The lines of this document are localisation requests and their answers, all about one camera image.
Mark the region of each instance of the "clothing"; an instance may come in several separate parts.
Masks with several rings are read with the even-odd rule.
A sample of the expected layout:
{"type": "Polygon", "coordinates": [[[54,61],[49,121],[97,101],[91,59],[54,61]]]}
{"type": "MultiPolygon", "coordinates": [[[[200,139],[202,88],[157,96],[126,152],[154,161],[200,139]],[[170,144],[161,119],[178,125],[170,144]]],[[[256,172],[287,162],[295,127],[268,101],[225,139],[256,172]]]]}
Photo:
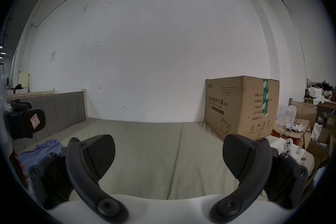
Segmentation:
{"type": "Polygon", "coordinates": [[[33,150],[23,152],[19,155],[19,159],[26,166],[24,171],[29,174],[29,169],[38,164],[50,152],[59,154],[64,146],[55,139],[48,140],[37,145],[33,150]]]}

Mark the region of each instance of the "cardboard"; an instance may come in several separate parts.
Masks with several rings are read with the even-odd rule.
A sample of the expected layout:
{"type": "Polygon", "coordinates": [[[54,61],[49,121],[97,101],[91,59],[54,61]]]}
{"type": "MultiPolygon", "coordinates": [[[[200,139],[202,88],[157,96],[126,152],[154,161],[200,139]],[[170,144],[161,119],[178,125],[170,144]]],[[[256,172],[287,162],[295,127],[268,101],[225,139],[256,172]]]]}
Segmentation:
{"type": "Polygon", "coordinates": [[[296,117],[310,121],[310,131],[314,128],[314,123],[317,115],[317,106],[301,102],[291,102],[291,105],[296,107],[296,117]]]}
{"type": "Polygon", "coordinates": [[[327,144],[329,141],[330,130],[322,128],[321,133],[317,139],[317,143],[327,144]]]}
{"type": "Polygon", "coordinates": [[[279,81],[236,76],[206,80],[206,124],[220,138],[240,134],[258,140],[272,133],[279,81]]]}
{"type": "Polygon", "coordinates": [[[336,116],[329,114],[327,118],[327,123],[325,125],[327,130],[330,130],[331,135],[336,137],[336,116]]]}
{"type": "Polygon", "coordinates": [[[317,169],[326,163],[329,158],[329,150],[324,149],[320,145],[310,142],[309,146],[307,147],[307,152],[313,155],[314,157],[314,168],[311,174],[315,174],[317,169]]]}
{"type": "Polygon", "coordinates": [[[280,137],[283,139],[292,138],[293,144],[297,145],[301,148],[306,149],[310,143],[311,133],[310,133],[310,121],[309,120],[303,120],[300,118],[295,118],[295,122],[300,122],[306,129],[308,129],[306,132],[302,133],[293,133],[289,131],[287,128],[284,128],[283,126],[279,126],[274,124],[272,135],[275,137],[280,137]]]}

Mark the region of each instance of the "beige mattress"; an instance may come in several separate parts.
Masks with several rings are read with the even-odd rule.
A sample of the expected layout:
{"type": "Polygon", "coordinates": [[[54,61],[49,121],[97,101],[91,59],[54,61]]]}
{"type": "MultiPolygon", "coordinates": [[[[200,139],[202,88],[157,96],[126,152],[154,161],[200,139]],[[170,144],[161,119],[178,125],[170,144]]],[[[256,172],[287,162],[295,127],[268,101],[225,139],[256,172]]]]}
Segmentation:
{"type": "MultiPolygon", "coordinates": [[[[111,134],[115,160],[99,181],[107,194],[151,199],[186,199],[233,192],[238,181],[222,157],[223,141],[204,122],[143,123],[87,118],[49,139],[67,146],[71,137],[85,140],[111,134]]],[[[79,199],[73,192],[71,200],[79,199]]]]}

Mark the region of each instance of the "screw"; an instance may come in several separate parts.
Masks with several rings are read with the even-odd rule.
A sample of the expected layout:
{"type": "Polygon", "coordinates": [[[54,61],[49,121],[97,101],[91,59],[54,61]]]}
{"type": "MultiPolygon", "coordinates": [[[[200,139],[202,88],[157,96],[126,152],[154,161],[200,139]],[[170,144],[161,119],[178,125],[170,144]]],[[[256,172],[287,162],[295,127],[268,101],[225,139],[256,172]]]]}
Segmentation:
{"type": "Polygon", "coordinates": [[[50,152],[48,154],[48,157],[50,157],[50,158],[55,158],[56,156],[57,156],[57,154],[55,152],[50,152]]]}
{"type": "Polygon", "coordinates": [[[218,204],[218,212],[227,217],[232,217],[240,212],[242,203],[237,198],[224,199],[218,204]]]}
{"type": "Polygon", "coordinates": [[[298,173],[301,177],[303,177],[305,175],[305,170],[303,168],[299,168],[299,169],[297,169],[297,171],[298,171],[298,173]]]}
{"type": "Polygon", "coordinates": [[[33,174],[33,176],[36,176],[39,173],[40,169],[38,168],[34,168],[31,173],[33,174]]]}
{"type": "Polygon", "coordinates": [[[103,198],[97,204],[99,213],[107,217],[114,217],[120,212],[120,205],[112,198],[103,198]]]}

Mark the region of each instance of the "upholstered headboard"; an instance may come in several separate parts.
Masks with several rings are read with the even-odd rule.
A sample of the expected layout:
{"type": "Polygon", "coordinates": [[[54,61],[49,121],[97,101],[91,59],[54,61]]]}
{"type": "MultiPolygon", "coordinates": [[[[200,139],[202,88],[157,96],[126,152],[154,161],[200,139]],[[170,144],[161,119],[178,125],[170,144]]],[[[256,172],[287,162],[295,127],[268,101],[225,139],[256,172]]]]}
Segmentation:
{"type": "Polygon", "coordinates": [[[33,138],[12,140],[13,148],[18,152],[54,133],[75,125],[86,119],[86,94],[67,92],[20,98],[20,102],[29,102],[32,108],[44,110],[45,127],[36,132],[33,138]]]}

